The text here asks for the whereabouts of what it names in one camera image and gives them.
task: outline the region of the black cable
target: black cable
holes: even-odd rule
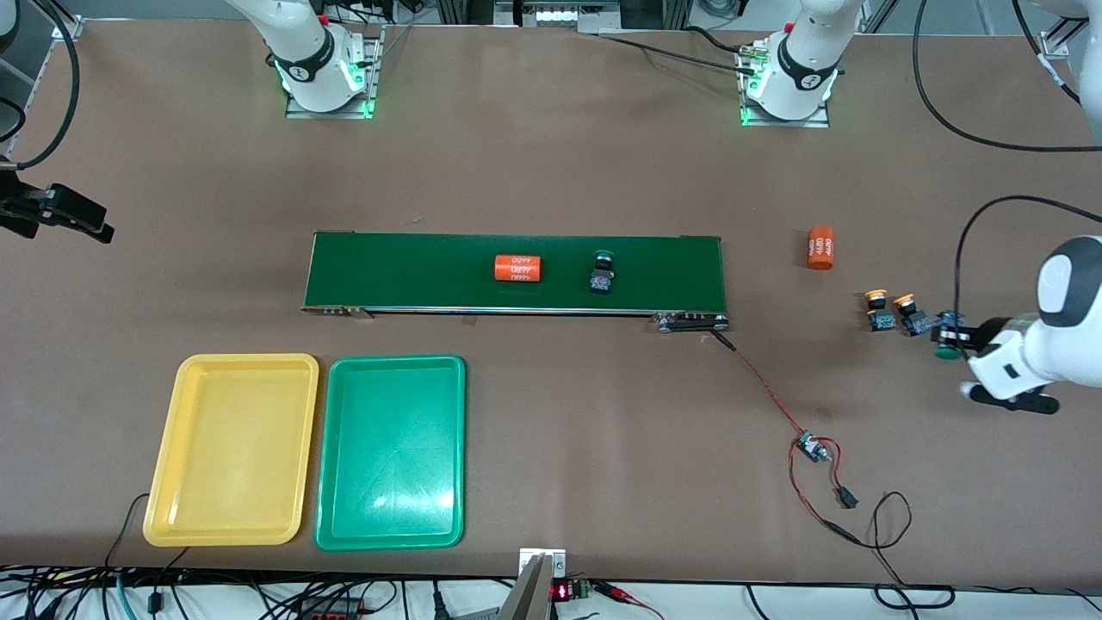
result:
[[[8,97],[0,97],[0,104],[3,104],[9,108],[15,110],[15,113],[19,115],[19,120],[12,123],[11,129],[4,131],[3,134],[0,135],[0,142],[4,142],[11,139],[11,137],[14,135],[15,133],[19,133],[19,130],[23,128],[24,123],[26,123],[26,112],[23,111],[23,108],[19,107],[19,105],[15,104],[15,101],[9,99]]]
[[[964,131],[963,129],[957,127],[952,122],[949,122],[949,120],[947,120],[946,117],[941,116],[941,112],[938,111],[938,108],[933,107],[933,104],[930,101],[930,97],[927,96],[926,87],[922,85],[921,70],[919,68],[918,35],[919,31],[922,28],[922,14],[926,12],[927,1],[928,0],[921,0],[918,4],[918,17],[915,18],[915,34],[911,37],[910,57],[915,73],[915,86],[918,88],[918,96],[922,98],[922,105],[926,106],[926,109],[929,110],[931,115],[933,115],[933,118],[937,119],[937,121],[940,122],[942,127],[966,140],[971,140],[973,142],[984,144],[987,146],[994,146],[996,149],[1007,149],[1011,151],[1025,151],[1031,153],[1091,153],[1091,152],[1102,151],[1102,146],[1096,146],[1096,145],[1095,146],[1035,146],[1029,144],[1015,144],[1012,142],[988,140],[987,138],[981,138],[974,133],[969,133],[968,131]]]
[[[325,595],[325,598],[328,598],[331,600],[329,600],[329,603],[327,606],[325,606],[325,609],[322,610],[321,617],[322,618],[328,618],[329,617],[329,612],[333,611],[333,607],[337,602],[339,602],[342,599],[344,599],[345,597],[348,597],[348,599],[352,599],[352,589],[355,588],[356,586],[359,586],[359,585],[364,584],[364,583],[366,583],[366,580],[363,580],[363,581],[353,581],[352,584],[345,584],[345,585],[341,586],[341,588],[337,589],[335,592],[329,592],[329,594]]]
[[[947,598],[943,601],[939,601],[939,602],[915,602],[915,601],[910,600],[910,597],[907,596],[907,592],[905,592],[903,590],[904,587],[908,587],[908,586],[903,586],[903,584],[900,584],[898,586],[895,585],[895,584],[877,584],[877,585],[873,586],[873,596],[876,597],[876,602],[883,605],[884,607],[886,607],[888,609],[894,609],[896,611],[909,611],[910,612],[910,617],[912,618],[912,620],[919,620],[919,618],[918,618],[918,611],[919,610],[930,611],[930,610],[934,610],[934,609],[944,609],[944,608],[949,607],[950,605],[957,602],[957,589],[953,588],[952,586],[946,586],[943,588],[941,588],[941,587],[937,587],[937,588],[912,588],[912,589],[921,589],[921,590],[931,590],[931,591],[948,592],[949,594],[949,598]],[[880,594],[880,590],[883,590],[884,588],[887,588],[887,589],[890,589],[892,591],[894,591],[900,599],[903,599],[903,602],[898,603],[898,602],[890,602],[890,601],[886,600],[884,598],[884,596]]]
[[[1037,45],[1036,41],[1034,41],[1033,31],[1029,30],[1029,23],[1026,21],[1025,14],[1022,13],[1022,2],[1019,0],[1011,0],[1011,4],[1014,6],[1014,17],[1018,19],[1018,25],[1022,26],[1022,34],[1026,35],[1026,42],[1029,43],[1029,48],[1033,50],[1034,55],[1037,56],[1038,61],[1040,61],[1045,56],[1040,51],[1040,46]],[[1079,101],[1079,95],[1071,89],[1071,86],[1068,86],[1063,80],[1060,80],[1059,86],[1060,90],[1063,90],[1067,96],[1071,97],[1071,100],[1076,101],[1080,106],[1082,105]]]
[[[104,606],[104,620],[111,620],[111,614],[107,610],[107,583],[108,573],[105,570],[102,577],[99,580],[99,600]]]
[[[1102,608],[1099,608],[1099,606],[1094,605],[1094,601],[1093,601],[1093,600],[1091,600],[1091,599],[1090,599],[1090,598],[1089,598],[1089,597],[1088,597],[1087,595],[1084,595],[1083,592],[1080,592],[1079,590],[1073,590],[1073,589],[1071,589],[1071,588],[1065,588],[1065,589],[1066,589],[1066,590],[1068,590],[1069,592],[1071,592],[1071,594],[1076,595],[1077,597],[1079,597],[1079,598],[1081,598],[1081,599],[1085,600],[1085,601],[1087,601],[1087,605],[1089,605],[1089,606],[1091,606],[1091,607],[1093,607],[1093,608],[1094,608],[1094,611],[1098,611],[1099,613],[1102,613]]]
[[[709,330],[709,331],[712,333],[712,337],[715,338],[715,340],[720,341],[720,345],[726,347],[727,349],[730,349],[732,351],[735,351],[735,352],[738,351],[737,349],[735,349],[735,346],[732,345],[730,340],[727,340],[727,337],[723,336],[722,334],[720,334],[720,333],[717,333],[715,330]]]
[[[884,507],[884,504],[888,500],[890,500],[893,497],[899,498],[899,500],[903,501],[904,508],[907,509],[907,523],[904,524],[903,530],[900,530],[899,533],[896,534],[895,539],[888,541],[887,543],[880,543],[880,534],[879,534],[879,513],[880,513],[880,508]],[[861,539],[857,539],[856,536],[854,536],[853,534],[851,534],[849,531],[846,531],[844,527],[842,527],[841,525],[834,523],[833,521],[828,521],[828,520],[824,519],[823,520],[823,524],[827,525],[827,529],[830,530],[831,532],[838,534],[839,536],[845,539],[850,543],[852,543],[854,545],[857,545],[858,547],[861,547],[863,550],[871,550],[871,551],[875,551],[875,552],[882,552],[884,550],[889,550],[889,548],[898,545],[899,541],[903,540],[904,534],[906,534],[907,531],[910,530],[910,524],[911,524],[911,522],[914,520],[915,520],[915,518],[914,518],[914,514],[910,512],[910,502],[907,501],[907,497],[904,496],[903,493],[900,493],[899,491],[889,491],[889,492],[885,493],[883,498],[880,498],[880,501],[876,502],[876,508],[873,509],[873,519],[872,519],[872,521],[873,521],[873,544],[872,545],[869,545],[868,543],[862,542]],[[898,575],[895,574],[895,570],[890,570],[889,573],[892,573],[892,577],[899,585],[904,584],[903,579],[899,579]]]
[[[180,600],[180,595],[176,594],[176,585],[175,584],[170,585],[169,589],[172,590],[172,598],[176,601],[176,610],[180,611],[180,616],[183,617],[184,620],[192,620],[191,618],[187,617],[187,611],[184,609],[184,603],[183,601]]]
[[[390,598],[388,598],[387,602],[380,605],[379,607],[376,607],[375,609],[368,609],[368,610],[364,611],[364,616],[370,616],[372,613],[378,613],[378,612],[382,611],[383,609],[386,609],[387,607],[389,607],[390,603],[395,602],[395,599],[398,598],[398,586],[396,586],[393,581],[387,581],[387,583],[390,584],[391,588],[393,588],[393,590],[390,592]]]
[[[73,124],[73,117],[76,115],[76,102],[80,98],[80,63],[76,59],[76,44],[73,43],[73,36],[69,34],[68,29],[65,26],[65,22],[62,21],[57,11],[54,10],[54,6],[44,0],[31,0],[42,12],[50,18],[50,21],[54,22],[57,30],[62,33],[62,40],[65,42],[65,50],[68,51],[69,65],[72,66],[73,75],[72,81],[69,83],[69,100],[68,106],[65,108],[65,117],[62,118],[62,123],[57,128],[57,132],[54,133],[54,138],[50,140],[46,148],[42,149],[42,152],[34,155],[33,157],[15,163],[15,170],[26,170],[28,167],[37,165],[46,160],[47,156],[53,154],[57,150],[58,144],[65,139],[65,133],[68,132],[68,128]]]
[[[84,597],[88,596],[88,592],[91,591],[91,588],[93,586],[95,586],[95,584],[96,583],[94,580],[89,580],[88,584],[84,587],[84,589],[80,590],[80,596],[76,597],[76,602],[73,603],[73,609],[71,609],[69,612],[65,614],[65,620],[75,620],[77,609],[80,608],[80,603],[84,601]]]
[[[1019,586],[1017,588],[995,588],[993,586],[973,586],[973,587],[974,588],[979,588],[981,590],[991,590],[993,592],[1002,592],[1004,595],[1005,594],[1013,594],[1013,592],[1022,592],[1022,591],[1026,591],[1026,592],[1034,594],[1034,595],[1039,595],[1040,594],[1040,592],[1037,591],[1037,588],[1026,588],[1026,587],[1023,587],[1023,586]]]
[[[406,611],[406,620],[410,620],[409,597],[406,596],[406,580],[402,580],[402,609]]]
[[[35,587],[37,586],[37,580],[39,580],[39,569],[35,568],[34,570],[31,572],[31,581],[28,584],[26,589],[23,590],[23,594],[26,596],[26,605],[23,608],[24,618],[34,617],[34,608],[36,606],[36,601],[39,598],[39,595],[35,594]]]
[[[432,580],[432,609],[433,620],[452,620],[452,614],[447,611],[447,603],[444,602],[444,595],[440,591],[440,580]]]
[[[704,36],[704,39],[707,39],[709,43],[711,43],[712,45],[715,45],[716,47],[723,50],[724,52],[731,52],[732,54],[737,54],[738,51],[739,51],[739,47],[742,47],[741,45],[727,45],[727,44],[721,42],[719,39],[716,39],[715,36],[713,36],[711,32],[704,30],[703,28],[701,28],[699,25],[687,25],[683,30],[685,32],[695,32],[695,33]]]
[[[133,516],[134,507],[137,507],[138,502],[145,498],[149,498],[149,493],[142,493],[130,502],[130,508],[127,509],[127,516],[122,520],[122,527],[119,527],[119,535],[115,537],[115,542],[111,543],[111,548],[107,550],[107,555],[104,556],[104,567],[111,567],[111,555],[115,554],[115,551],[119,548],[119,544],[122,543],[122,536],[127,533],[127,525],[130,524],[130,518]]]
[[[907,507],[907,524],[903,526],[903,530],[899,531],[899,535],[896,536],[896,540],[890,545],[884,546],[879,544],[880,507],[884,505],[884,502],[886,502],[887,499],[890,498],[893,493],[899,496],[899,499],[903,500],[904,505]],[[903,493],[899,493],[897,491],[892,491],[892,493],[887,493],[886,496],[880,498],[880,501],[876,503],[876,508],[873,509],[873,542],[876,543],[876,550],[875,550],[876,557],[880,559],[880,564],[884,565],[884,568],[887,569],[888,574],[892,575],[892,578],[895,579],[897,584],[903,584],[904,583],[903,578],[899,577],[898,573],[896,573],[895,567],[892,566],[892,563],[888,562],[888,558],[884,557],[884,550],[898,543],[903,539],[903,535],[907,533],[907,530],[910,530],[910,524],[914,520],[915,518],[910,512],[910,502],[907,501],[907,498]]]
[[[271,603],[268,602],[268,595],[264,594],[264,591],[260,588],[260,584],[257,583],[257,579],[256,579],[256,577],[252,576],[252,572],[251,570],[247,572],[246,575],[249,577],[249,586],[253,590],[256,590],[257,595],[260,596],[260,602],[263,603],[264,609],[268,610],[268,613],[271,613],[272,612],[272,606],[271,606]]]
[[[761,617],[761,620],[769,620],[769,617],[765,614],[765,611],[761,611],[761,606],[758,605],[757,597],[754,596],[754,586],[746,584],[746,594],[750,596],[750,602],[754,605],[754,611],[757,611],[757,614]]]
[[[277,602],[274,608],[266,611],[257,620],[264,620],[266,618],[269,617],[271,617],[273,620],[278,620],[281,613],[284,612],[296,613],[299,611],[296,608],[302,601],[312,596],[321,596],[323,591],[325,591],[331,587],[333,587],[333,584],[328,581],[320,583],[320,585],[316,586],[313,583],[311,583],[301,592],[291,595],[290,597]]]
[[[168,572],[170,568],[172,568],[172,565],[174,565],[177,562],[180,562],[180,558],[184,557],[184,554],[187,553],[187,550],[190,550],[190,548],[191,547],[184,547],[184,550],[182,552],[180,552],[179,554],[176,554],[176,557],[172,558],[172,562],[170,562],[169,564],[165,564],[164,568],[162,568],[161,572],[158,573],[156,577],[153,578],[153,594],[150,595],[150,599],[151,600],[159,597],[156,588],[158,588],[158,586],[161,585],[161,577],[164,577],[165,572]],[[153,617],[153,620],[156,620],[156,611],[158,611],[156,608],[153,608],[153,611],[150,612],[150,616]]]
[[[1074,213],[1076,215],[1081,215],[1090,219],[1091,221],[1098,221],[1102,224],[1102,216],[1100,215],[1095,215],[1089,210],[1083,210],[1078,206],[1072,206],[1068,203],[1060,202],[1058,199],[1046,198],[1041,196],[1031,196],[1028,194],[1012,194],[1008,196],[997,197],[993,200],[990,200],[987,204],[984,204],[980,208],[975,209],[975,213],[972,214],[972,217],[969,217],[968,222],[964,224],[964,229],[961,230],[961,236],[957,240],[957,254],[953,257],[953,313],[955,313],[958,317],[960,317],[960,309],[961,309],[961,253],[963,253],[964,251],[964,239],[968,238],[969,230],[972,229],[972,225],[975,224],[976,218],[983,215],[983,211],[987,210],[992,206],[995,206],[996,204],[1004,202],[1012,202],[1012,200],[1025,200],[1025,202],[1047,204],[1048,206],[1055,206],[1056,208],[1067,210],[1068,213]],[[961,352],[961,356],[963,356],[966,359],[968,356],[964,353],[963,344],[960,340],[960,334],[958,334],[957,337],[958,337],[957,349],[958,351]]]
[[[656,54],[661,54],[663,56],[669,56],[671,58],[677,58],[679,61],[685,61],[688,63],[696,63],[699,65],[704,65],[704,66],[710,66],[710,67],[715,67],[715,68],[722,68],[722,69],[725,69],[725,70],[733,70],[735,73],[741,73],[743,75],[754,75],[754,69],[752,69],[749,67],[738,67],[738,66],[735,66],[735,65],[725,65],[723,63],[715,63],[715,62],[712,62],[712,61],[705,61],[704,58],[698,58],[695,56],[687,56],[684,54],[679,54],[677,52],[670,52],[669,50],[662,50],[662,48],[659,48],[659,47],[647,45],[646,43],[636,43],[635,41],[628,41],[627,39],[617,39],[615,36],[605,36],[605,35],[601,35],[601,34],[594,34],[594,36],[596,36],[597,39],[604,39],[605,41],[615,41],[617,43],[623,43],[625,45],[630,45],[633,47],[638,47],[638,48],[645,50],[647,52],[653,52]]]

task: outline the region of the red wire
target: red wire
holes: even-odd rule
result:
[[[793,440],[792,445],[789,446],[788,448],[788,481],[792,483],[792,489],[796,490],[796,494],[797,497],[800,498],[800,502],[803,503],[803,508],[808,509],[808,512],[811,513],[811,516],[815,518],[815,521],[818,521],[823,525],[823,527],[825,527],[827,522],[823,521],[823,518],[819,514],[819,511],[817,511],[815,508],[811,505],[811,502],[808,501],[807,496],[803,494],[803,489],[800,489],[800,483],[797,482],[796,480],[796,448],[797,444]]]
[[[647,605],[647,603],[645,603],[645,602],[639,602],[639,599],[637,599],[637,598],[635,598],[635,597],[631,597],[631,599],[630,599],[630,600],[628,600],[628,603],[630,603],[630,605],[634,605],[634,606],[637,606],[637,607],[641,607],[641,608],[644,608],[644,609],[646,609],[646,610],[649,610],[649,611],[650,611],[650,612],[652,612],[652,613],[653,613],[655,616],[658,616],[658,617],[659,617],[659,618],[661,618],[662,620],[666,620],[666,617],[665,617],[665,616],[662,616],[662,612],[661,612],[661,611],[659,611],[659,610],[655,609],[653,607],[650,607],[649,605]]]
[[[780,400],[780,396],[777,395],[777,392],[774,391],[773,387],[769,385],[769,382],[766,381],[764,377],[761,377],[761,373],[758,372],[757,368],[754,367],[754,365],[749,361],[749,359],[746,356],[744,356],[742,351],[738,350],[734,351],[743,360],[743,363],[749,367],[750,371],[754,372],[754,376],[758,378],[758,381],[761,382],[761,387],[765,388],[766,392],[769,393],[769,398],[773,399],[774,404],[777,405],[777,409],[780,410],[780,413],[785,414],[785,417],[788,418],[789,423],[791,423],[792,428],[795,428],[796,432],[799,433],[800,435],[807,433],[803,429],[803,427],[800,426],[800,423],[796,422],[796,418],[792,416],[791,412],[789,412],[788,407],[785,406],[784,401]],[[839,479],[838,471],[842,467],[842,445],[839,444],[838,442],[834,442],[830,437],[818,437],[817,439],[819,439],[819,442],[825,444],[827,446],[834,448],[835,458],[834,463],[831,466],[831,481],[834,483],[835,489],[841,489],[842,481]],[[795,439],[792,440],[792,445],[789,446],[788,448],[788,481],[792,483],[792,489],[796,491],[797,497],[800,498],[800,502],[803,504],[803,507],[808,509],[808,512],[811,513],[811,516],[815,518],[815,521],[821,523],[824,527],[829,527],[827,525],[827,522],[823,520],[822,515],[819,514],[819,511],[817,511],[815,508],[811,505],[811,502],[808,500],[808,497],[803,494],[803,489],[800,488],[800,482],[796,480],[796,449],[798,447],[799,447],[799,439]]]
[[[842,445],[834,442],[830,437],[819,437],[819,440],[823,444],[833,446],[834,452],[838,453],[838,456],[834,458],[834,467],[831,469],[831,478],[834,480],[834,487],[841,488],[842,481],[838,479],[838,470],[842,467]]]
[[[803,431],[803,427],[800,426],[800,423],[796,422],[796,418],[792,417],[791,412],[789,412],[788,407],[785,406],[785,402],[780,400],[780,396],[778,396],[777,393],[773,390],[773,387],[769,385],[769,382],[766,381],[765,378],[761,377],[761,373],[758,372],[757,368],[755,368],[754,365],[750,363],[749,358],[743,356],[743,352],[738,350],[736,350],[735,353],[737,353],[738,357],[742,358],[743,362],[747,367],[749,367],[750,371],[754,372],[754,376],[758,378],[758,381],[761,382],[761,388],[765,388],[765,391],[769,393],[769,398],[773,399],[773,403],[777,405],[777,409],[780,410],[780,413],[785,414],[785,417],[788,418],[788,422],[792,424],[792,427],[796,429],[796,432],[799,433],[800,435],[807,433],[806,431]]]

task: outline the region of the orange capacitor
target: orange capacitor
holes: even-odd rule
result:
[[[494,259],[494,279],[504,282],[538,282],[540,257],[499,253]]]
[[[834,265],[834,228],[815,226],[808,232],[808,267],[824,271]]]

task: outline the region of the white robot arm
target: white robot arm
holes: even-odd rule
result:
[[[307,0],[226,2],[260,31],[283,87],[303,108],[333,111],[367,87],[364,36],[338,24],[322,25]]]
[[[1029,0],[1063,18],[1090,18],[1102,24],[1102,0]],[[755,46],[768,57],[746,97],[782,120],[802,120],[830,97],[838,63],[857,31],[862,0],[800,0],[790,32],[775,32]],[[1087,117],[1102,126],[1102,40],[1094,26],[1087,33],[1079,96]]]
[[[1037,8],[1068,19],[1088,19],[1087,48],[1079,69],[1079,99],[1095,126],[1102,126],[1102,41],[1096,24],[1102,24],[1102,0],[1029,0]]]
[[[1076,237],[1049,254],[1037,278],[1037,305],[1038,314],[969,330],[970,348],[980,352],[969,360],[979,383],[962,384],[964,396],[1054,414],[1059,404],[1040,393],[1044,387],[1102,388],[1102,237]]]
[[[838,63],[857,32],[862,0],[801,0],[790,32],[775,32],[755,46],[767,50],[746,97],[784,120],[808,118],[830,97]]]

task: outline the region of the green tray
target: green tray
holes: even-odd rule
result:
[[[346,358],[329,371],[314,541],[326,552],[463,537],[466,367],[454,356]]]

